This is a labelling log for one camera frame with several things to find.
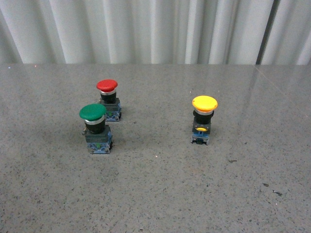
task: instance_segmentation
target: dark speck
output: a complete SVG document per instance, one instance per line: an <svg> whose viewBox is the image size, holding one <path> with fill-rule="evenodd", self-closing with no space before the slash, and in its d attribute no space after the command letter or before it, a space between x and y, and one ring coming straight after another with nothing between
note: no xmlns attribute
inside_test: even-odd
<svg viewBox="0 0 311 233"><path fill-rule="evenodd" d="M280 197L283 195L282 193L277 192L277 191L274 191L274 190L273 190L273 192L276 193L276 194L278 194Z"/></svg>

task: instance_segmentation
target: green push button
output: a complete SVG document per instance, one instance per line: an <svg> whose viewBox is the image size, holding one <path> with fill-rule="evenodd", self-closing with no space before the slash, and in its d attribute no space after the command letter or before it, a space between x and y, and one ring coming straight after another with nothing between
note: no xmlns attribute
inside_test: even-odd
<svg viewBox="0 0 311 233"><path fill-rule="evenodd" d="M95 121L106 114L106 108L100 103L85 106L80 111L80 117L84 120Z"/></svg>

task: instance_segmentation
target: red push button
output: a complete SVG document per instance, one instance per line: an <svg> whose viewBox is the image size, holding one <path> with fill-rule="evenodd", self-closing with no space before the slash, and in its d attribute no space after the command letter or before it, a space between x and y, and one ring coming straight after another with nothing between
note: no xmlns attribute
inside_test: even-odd
<svg viewBox="0 0 311 233"><path fill-rule="evenodd" d="M118 86L118 83L113 79L101 80L97 83L97 89L103 92L111 92Z"/></svg>

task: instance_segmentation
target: curtain fold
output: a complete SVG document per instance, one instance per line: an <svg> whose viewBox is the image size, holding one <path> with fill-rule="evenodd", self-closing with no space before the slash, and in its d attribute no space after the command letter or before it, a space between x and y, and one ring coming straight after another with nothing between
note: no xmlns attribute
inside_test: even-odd
<svg viewBox="0 0 311 233"><path fill-rule="evenodd" d="M273 0L0 0L1 63L252 64ZM306 65L310 0L280 0L262 64Z"/></svg>

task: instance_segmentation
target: yellow push button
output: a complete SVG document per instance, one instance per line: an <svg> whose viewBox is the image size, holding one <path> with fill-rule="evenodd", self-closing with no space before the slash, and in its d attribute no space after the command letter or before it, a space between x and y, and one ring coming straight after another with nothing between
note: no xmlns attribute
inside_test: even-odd
<svg viewBox="0 0 311 233"><path fill-rule="evenodd" d="M192 100L192 105L200 112L210 112L217 108L217 100L211 96L197 96Z"/></svg>

